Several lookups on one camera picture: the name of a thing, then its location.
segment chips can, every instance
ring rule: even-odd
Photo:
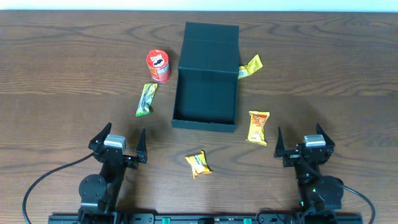
[[[147,64],[152,78],[159,83],[170,78],[169,56],[163,50],[151,50],[147,56]]]

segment wooden table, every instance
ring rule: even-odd
[[[239,81],[234,134],[172,129],[177,64],[186,21],[239,25],[241,63],[264,67]],[[147,129],[148,163],[126,173],[119,208],[159,213],[255,213],[299,205],[293,168],[273,158],[277,127],[288,147],[315,133],[336,142],[321,166],[368,196],[376,223],[398,222],[398,17],[296,12],[0,12],[0,223],[23,223],[22,199],[50,169],[91,151],[110,121],[134,154]],[[135,117],[146,55],[163,49],[172,77],[158,88],[154,113]],[[270,111],[267,147],[248,143],[249,110]],[[192,179],[184,157],[205,150],[214,170]],[[32,191],[33,223],[76,213],[78,185],[94,158],[47,177]],[[343,211],[370,217],[345,192]]]

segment green wrapper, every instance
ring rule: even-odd
[[[150,105],[155,96],[157,83],[146,83],[139,100],[136,116],[142,116],[150,113]]]

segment candy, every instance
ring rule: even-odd
[[[185,158],[188,163],[191,165],[193,178],[198,176],[199,174],[210,174],[212,171],[207,165],[205,152],[202,151],[199,154],[195,154],[192,156],[187,156]]]
[[[249,111],[251,116],[249,135],[246,141],[256,142],[266,146],[264,139],[264,125],[269,117],[269,112]]]
[[[150,113],[150,105],[154,99],[157,83],[146,83],[139,100],[136,116],[142,116]]]
[[[243,65],[239,67],[238,79],[248,77],[254,72],[262,68],[262,63],[259,55],[254,56],[254,58],[248,63],[248,65]]]

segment dark green box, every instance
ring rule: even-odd
[[[235,131],[238,39],[238,26],[185,24],[173,128]]]

